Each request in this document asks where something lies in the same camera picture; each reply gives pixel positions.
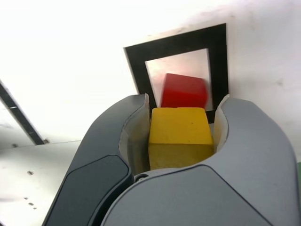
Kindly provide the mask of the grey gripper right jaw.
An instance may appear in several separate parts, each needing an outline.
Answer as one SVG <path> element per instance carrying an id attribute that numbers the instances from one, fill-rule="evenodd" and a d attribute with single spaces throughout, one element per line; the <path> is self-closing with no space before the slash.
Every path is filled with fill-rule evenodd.
<path id="1" fill-rule="evenodd" d="M 129 187 L 104 226 L 298 226 L 297 160 L 282 129 L 253 102 L 217 108 L 217 152 Z"/>

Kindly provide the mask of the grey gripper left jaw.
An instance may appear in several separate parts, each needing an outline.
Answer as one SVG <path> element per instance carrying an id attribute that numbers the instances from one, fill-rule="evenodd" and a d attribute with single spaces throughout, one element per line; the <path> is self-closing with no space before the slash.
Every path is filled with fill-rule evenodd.
<path id="1" fill-rule="evenodd" d="M 149 171 L 149 97 L 128 96 L 103 112 L 82 139 L 45 226 L 99 226 L 109 207 Z"/>

